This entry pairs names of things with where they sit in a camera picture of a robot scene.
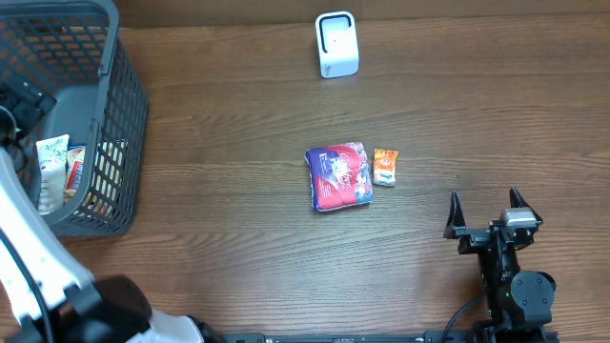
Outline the small orange tissue pack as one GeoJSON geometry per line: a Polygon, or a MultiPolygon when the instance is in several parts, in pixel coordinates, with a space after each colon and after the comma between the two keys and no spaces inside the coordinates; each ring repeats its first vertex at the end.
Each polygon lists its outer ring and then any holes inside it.
{"type": "Polygon", "coordinates": [[[398,151],[375,149],[373,183],[393,187],[396,184],[398,151]]]}

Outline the white barcode scanner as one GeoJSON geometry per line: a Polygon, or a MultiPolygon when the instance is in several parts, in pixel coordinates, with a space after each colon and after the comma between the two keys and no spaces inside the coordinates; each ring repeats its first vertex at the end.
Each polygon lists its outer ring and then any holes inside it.
{"type": "Polygon", "coordinates": [[[346,11],[320,14],[315,20],[320,75],[338,78],[354,75],[359,69],[356,21],[346,11]]]}

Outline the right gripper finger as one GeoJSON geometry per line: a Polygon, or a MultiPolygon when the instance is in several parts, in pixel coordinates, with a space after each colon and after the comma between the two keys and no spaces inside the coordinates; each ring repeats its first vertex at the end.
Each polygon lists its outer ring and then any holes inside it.
{"type": "Polygon", "coordinates": [[[466,223],[460,206],[458,193],[452,192],[450,212],[444,229],[443,237],[446,239],[459,239],[466,230],[466,223]]]}
{"type": "Polygon", "coordinates": [[[533,211],[534,215],[536,216],[536,218],[538,220],[538,224],[536,225],[536,227],[543,223],[543,219],[529,206],[529,204],[525,201],[525,199],[522,197],[522,195],[519,193],[519,191],[516,187],[512,187],[510,189],[509,197],[510,197],[510,205],[511,205],[510,208],[528,207],[533,211]]]}

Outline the grey plastic mesh basket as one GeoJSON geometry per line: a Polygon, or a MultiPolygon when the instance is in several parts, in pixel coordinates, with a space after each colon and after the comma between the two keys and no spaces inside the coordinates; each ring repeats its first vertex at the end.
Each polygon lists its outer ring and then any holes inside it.
{"type": "Polygon", "coordinates": [[[126,232],[135,211],[148,97],[119,39],[111,1],[1,4],[1,113],[17,124],[9,148],[33,204],[37,142],[67,135],[85,150],[75,194],[44,215],[57,236],[126,232]]]}

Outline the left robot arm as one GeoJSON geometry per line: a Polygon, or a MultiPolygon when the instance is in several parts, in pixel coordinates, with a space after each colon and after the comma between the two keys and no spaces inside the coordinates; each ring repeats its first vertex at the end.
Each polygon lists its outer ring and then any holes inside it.
{"type": "Polygon", "coordinates": [[[57,240],[18,179],[9,147],[53,106],[26,80],[1,83],[1,282],[13,342],[220,342],[207,323],[154,310],[126,276],[95,280],[57,240]]]}

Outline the purple red soft package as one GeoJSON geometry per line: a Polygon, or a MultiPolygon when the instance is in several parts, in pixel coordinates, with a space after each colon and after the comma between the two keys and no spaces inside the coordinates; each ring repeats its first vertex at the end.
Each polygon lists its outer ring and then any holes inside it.
{"type": "Polygon", "coordinates": [[[367,153],[360,141],[308,149],[312,207],[316,212],[368,205],[374,191],[367,153]]]}

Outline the white floral pouch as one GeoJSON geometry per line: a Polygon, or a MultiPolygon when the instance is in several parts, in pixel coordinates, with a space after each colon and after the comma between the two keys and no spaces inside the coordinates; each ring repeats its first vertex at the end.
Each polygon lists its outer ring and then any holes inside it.
{"type": "Polygon", "coordinates": [[[54,212],[64,204],[69,139],[68,134],[63,134],[36,142],[41,175],[37,209],[41,214],[54,212]]]}

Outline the yellow snack bag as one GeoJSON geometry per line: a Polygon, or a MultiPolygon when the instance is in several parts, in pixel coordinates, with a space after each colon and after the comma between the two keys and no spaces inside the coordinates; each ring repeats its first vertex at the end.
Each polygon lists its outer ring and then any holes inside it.
{"type": "MultiPolygon", "coordinates": [[[[99,148],[102,152],[105,152],[110,159],[106,159],[99,153],[96,154],[97,162],[102,165],[103,174],[102,176],[95,176],[91,184],[97,192],[110,198],[112,201],[117,199],[116,187],[120,186],[122,183],[122,176],[119,168],[123,164],[124,154],[121,149],[126,149],[127,146],[128,142],[125,139],[118,140],[116,143],[104,141],[99,144],[99,148]]],[[[68,170],[63,193],[65,204],[72,199],[78,190],[83,175],[85,154],[86,147],[84,145],[68,148],[68,170]]],[[[89,210],[99,212],[103,215],[106,215],[107,211],[112,209],[112,205],[107,200],[103,200],[91,192],[87,195],[83,205],[89,210]]]]}

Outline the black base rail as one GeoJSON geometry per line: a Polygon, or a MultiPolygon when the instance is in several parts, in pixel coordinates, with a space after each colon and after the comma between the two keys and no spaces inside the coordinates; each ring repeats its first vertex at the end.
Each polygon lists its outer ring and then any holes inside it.
{"type": "Polygon", "coordinates": [[[205,332],[205,343],[440,343],[442,331],[427,331],[417,334],[373,334],[373,335],[265,335],[263,333],[205,332]]]}

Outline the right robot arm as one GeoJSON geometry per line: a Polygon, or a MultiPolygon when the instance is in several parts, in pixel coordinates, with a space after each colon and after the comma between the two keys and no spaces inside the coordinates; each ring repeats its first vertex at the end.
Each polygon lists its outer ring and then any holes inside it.
{"type": "Polygon", "coordinates": [[[458,241],[460,254],[475,254],[483,293],[464,304],[445,326],[442,342],[557,342],[544,326],[552,321],[557,283],[546,272],[524,271],[517,252],[535,242],[543,219],[516,188],[511,188],[510,207],[486,228],[469,229],[458,194],[451,195],[450,212],[443,237],[458,241]],[[457,320],[479,301],[486,300],[488,320],[469,332],[452,331],[457,320]]]}

